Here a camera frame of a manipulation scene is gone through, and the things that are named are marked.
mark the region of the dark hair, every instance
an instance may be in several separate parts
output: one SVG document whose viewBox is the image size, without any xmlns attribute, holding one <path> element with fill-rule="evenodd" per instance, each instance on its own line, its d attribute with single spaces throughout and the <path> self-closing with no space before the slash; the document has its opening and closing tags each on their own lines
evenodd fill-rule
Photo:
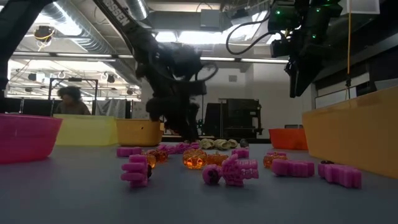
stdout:
<svg viewBox="0 0 398 224">
<path fill-rule="evenodd" d="M 64 95 L 68 95 L 72 97 L 72 99 L 76 102 L 80 101 L 81 99 L 80 88 L 75 86 L 62 87 L 61 89 L 58 90 L 57 95 L 61 99 L 63 98 Z"/>
</svg>

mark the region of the black cable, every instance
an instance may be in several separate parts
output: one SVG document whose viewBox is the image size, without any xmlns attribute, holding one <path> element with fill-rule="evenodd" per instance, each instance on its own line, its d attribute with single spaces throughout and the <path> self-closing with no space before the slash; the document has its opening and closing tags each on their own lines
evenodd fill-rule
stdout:
<svg viewBox="0 0 398 224">
<path fill-rule="evenodd" d="M 275 4 L 275 1 L 271 4 L 270 8 L 268 9 L 268 13 L 267 13 L 267 15 L 265 16 L 265 18 L 264 18 L 263 20 L 261 20 L 261 21 L 256 21 L 256 22 L 245 22 L 245 23 L 242 23 L 242 24 L 240 24 L 239 26 L 237 26 L 237 28 L 235 28 L 234 30 L 232 30 L 232 32 L 230 32 L 230 33 L 228 34 L 228 36 L 227 36 L 227 38 L 226 38 L 225 46 L 226 46 L 227 51 L 228 51 L 230 54 L 232 54 L 232 55 L 241 55 L 241 54 L 247 52 L 248 50 L 250 50 L 253 46 L 255 46 L 256 43 L 258 43 L 261 39 L 263 39 L 264 37 L 266 37 L 266 36 L 268 36 L 268 35 L 270 35 L 270 34 L 279 34 L 279 35 L 281 36 L 282 39 L 286 40 L 286 36 L 285 36 L 283 33 L 281 33 L 281 31 L 279 31 L 279 30 L 274 30 L 274 31 L 266 32 L 265 34 L 261 35 L 261 36 L 258 37 L 251 45 L 249 45 L 246 49 L 244 49 L 244 50 L 242 50 L 242 51 L 240 51 L 240 52 L 233 52 L 233 51 L 229 48 L 229 39 L 231 38 L 232 34 L 233 34 L 237 29 L 239 29 L 240 27 L 243 27 L 243 26 L 254 25 L 254 24 L 261 24 L 261 23 L 267 21 L 267 20 L 269 19 L 269 17 L 271 16 L 271 8 L 272 8 L 272 6 L 273 6 L 274 4 Z"/>
<path fill-rule="evenodd" d="M 166 78 L 166 79 L 168 79 L 168 80 L 170 80 L 171 82 L 174 82 L 174 83 L 198 83 L 198 82 L 205 82 L 205 81 L 208 81 L 208 80 L 210 80 L 211 78 L 213 78 L 213 77 L 217 74 L 217 72 L 218 72 L 218 66 L 216 65 L 216 63 L 214 63 L 214 62 L 207 62 L 207 63 L 204 63 L 204 64 L 203 64 L 203 67 L 205 67 L 205 66 L 207 66 L 207 65 L 212 65 L 212 66 L 214 66 L 215 70 L 214 70 L 214 72 L 213 72 L 212 74 L 210 74 L 210 75 L 207 76 L 206 78 L 204 78 L 204 79 L 202 79 L 202 80 L 197 80 L 197 74 L 195 74 L 195 79 L 196 79 L 195 81 L 189 81 L 189 80 L 176 80 L 176 79 L 174 79 L 174 78 L 168 77 L 167 75 L 164 75 L 164 74 L 157 68 L 156 64 L 155 64 L 154 61 L 153 61 L 153 55 L 154 55 L 154 54 L 152 54 L 151 52 L 149 52 L 149 54 L 148 54 L 148 56 L 149 56 L 149 63 L 152 64 L 152 65 L 154 66 L 154 68 L 155 68 L 155 70 L 156 70 L 157 73 L 159 73 L 162 77 L 164 77 L 164 78 Z"/>
<path fill-rule="evenodd" d="M 211 7 L 208 3 L 201 2 L 201 3 L 199 3 L 199 5 L 197 7 L 196 12 L 198 12 L 199 6 L 202 5 L 202 4 L 206 4 L 208 7 L 210 7 L 210 9 L 213 9 L 213 7 Z"/>
</svg>

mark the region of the person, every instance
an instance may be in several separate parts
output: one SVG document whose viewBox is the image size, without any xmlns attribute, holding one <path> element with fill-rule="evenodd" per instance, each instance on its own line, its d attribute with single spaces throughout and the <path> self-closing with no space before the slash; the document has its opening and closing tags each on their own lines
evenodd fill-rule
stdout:
<svg viewBox="0 0 398 224">
<path fill-rule="evenodd" d="M 55 109 L 55 114 L 91 114 L 87 106 L 81 101 L 81 93 L 78 87 L 63 87 L 58 90 L 57 94 L 62 99 L 62 102 Z"/>
</svg>

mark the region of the white wall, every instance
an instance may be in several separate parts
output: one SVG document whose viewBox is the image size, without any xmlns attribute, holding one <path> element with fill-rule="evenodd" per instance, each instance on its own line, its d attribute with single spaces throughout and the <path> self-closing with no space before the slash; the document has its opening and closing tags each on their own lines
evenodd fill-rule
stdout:
<svg viewBox="0 0 398 224">
<path fill-rule="evenodd" d="M 285 65 L 254 64 L 252 95 L 262 106 L 263 135 L 269 138 L 268 129 L 284 128 L 286 124 L 302 124 L 302 113 L 313 108 L 313 88 L 307 88 L 301 97 L 289 97 L 289 76 Z"/>
<path fill-rule="evenodd" d="M 199 79 L 205 78 L 209 72 L 201 72 Z M 229 76 L 236 75 L 236 82 L 229 82 Z M 206 114 L 207 103 L 219 103 L 219 98 L 245 98 L 246 79 L 245 74 L 237 68 L 221 68 L 218 73 L 206 82 L 207 94 L 203 97 L 203 113 Z M 201 96 L 196 97 L 196 102 L 201 105 Z M 201 108 L 197 119 L 201 119 Z"/>
</svg>

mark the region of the yellow cable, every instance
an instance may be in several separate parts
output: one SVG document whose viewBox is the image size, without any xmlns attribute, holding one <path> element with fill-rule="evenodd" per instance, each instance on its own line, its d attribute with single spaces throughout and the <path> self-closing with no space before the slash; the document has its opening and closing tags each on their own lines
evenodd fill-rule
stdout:
<svg viewBox="0 0 398 224">
<path fill-rule="evenodd" d="M 347 53 L 347 78 L 350 76 L 350 67 L 351 67 L 351 19 L 352 19 L 352 0 L 349 0 L 349 13 L 348 13 L 348 53 Z M 348 86 L 346 87 L 346 100 L 347 100 L 347 92 L 349 91 Z"/>
<path fill-rule="evenodd" d="M 36 37 L 35 36 L 35 38 L 38 39 L 38 40 L 44 40 L 44 39 L 47 39 L 47 38 L 51 37 L 54 34 L 54 32 L 55 32 L 55 29 L 53 29 L 51 34 L 49 34 L 48 36 L 45 36 L 45 37 Z"/>
</svg>

